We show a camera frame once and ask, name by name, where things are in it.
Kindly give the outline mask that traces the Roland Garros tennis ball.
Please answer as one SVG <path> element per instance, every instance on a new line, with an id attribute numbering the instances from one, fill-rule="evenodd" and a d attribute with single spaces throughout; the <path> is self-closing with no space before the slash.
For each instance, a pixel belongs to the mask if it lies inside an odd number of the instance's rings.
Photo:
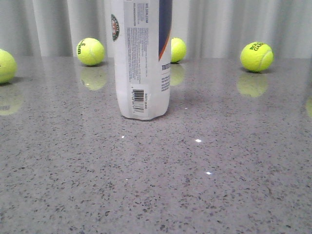
<path id="1" fill-rule="evenodd" d="M 252 72 L 261 72 L 268 69 L 273 60 L 272 48 L 260 41 L 247 44 L 240 54 L 242 66 Z"/>

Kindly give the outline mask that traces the far left tennis ball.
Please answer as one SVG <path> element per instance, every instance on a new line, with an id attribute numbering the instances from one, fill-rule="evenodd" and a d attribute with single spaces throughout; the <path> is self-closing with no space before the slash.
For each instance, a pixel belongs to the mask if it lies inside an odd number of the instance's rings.
<path id="1" fill-rule="evenodd" d="M 0 83 L 8 83 L 17 71 L 17 63 L 14 57 L 7 51 L 0 50 Z"/>

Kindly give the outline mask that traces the tennis ball with Wilson logo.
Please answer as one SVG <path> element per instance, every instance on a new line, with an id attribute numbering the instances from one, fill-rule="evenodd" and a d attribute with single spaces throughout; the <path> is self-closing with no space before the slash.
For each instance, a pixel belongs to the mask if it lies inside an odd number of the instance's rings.
<path id="1" fill-rule="evenodd" d="M 76 53 L 80 62 L 87 66 L 95 66 L 103 61 L 105 49 L 99 40 L 85 38 L 78 43 Z"/>

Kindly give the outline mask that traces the centre back tennis ball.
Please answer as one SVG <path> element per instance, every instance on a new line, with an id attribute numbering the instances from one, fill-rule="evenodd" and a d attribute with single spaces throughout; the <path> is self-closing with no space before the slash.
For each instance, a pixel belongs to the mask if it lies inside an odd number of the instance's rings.
<path id="1" fill-rule="evenodd" d="M 180 38 L 171 39 L 171 63 L 177 63 L 181 61 L 187 52 L 185 42 Z"/>

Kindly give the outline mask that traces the grey pleated curtain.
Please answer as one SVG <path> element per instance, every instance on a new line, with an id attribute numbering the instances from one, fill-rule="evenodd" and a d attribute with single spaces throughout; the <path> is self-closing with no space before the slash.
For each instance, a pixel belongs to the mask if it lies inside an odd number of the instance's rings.
<path id="1" fill-rule="evenodd" d="M 75 56 L 78 42 L 98 39 L 113 56 L 111 1 L 3 0 L 0 47 L 21 56 Z M 235 58 L 253 41 L 276 58 L 312 56 L 309 0 L 175 0 L 171 36 L 188 58 Z"/>

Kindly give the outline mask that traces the white blue tennis ball can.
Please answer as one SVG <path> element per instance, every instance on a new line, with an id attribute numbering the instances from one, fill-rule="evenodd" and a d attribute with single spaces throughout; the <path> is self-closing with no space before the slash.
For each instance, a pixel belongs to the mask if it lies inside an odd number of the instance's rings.
<path id="1" fill-rule="evenodd" d="M 113 0 L 111 25 L 119 109 L 126 118 L 166 113 L 171 79 L 171 0 Z"/>

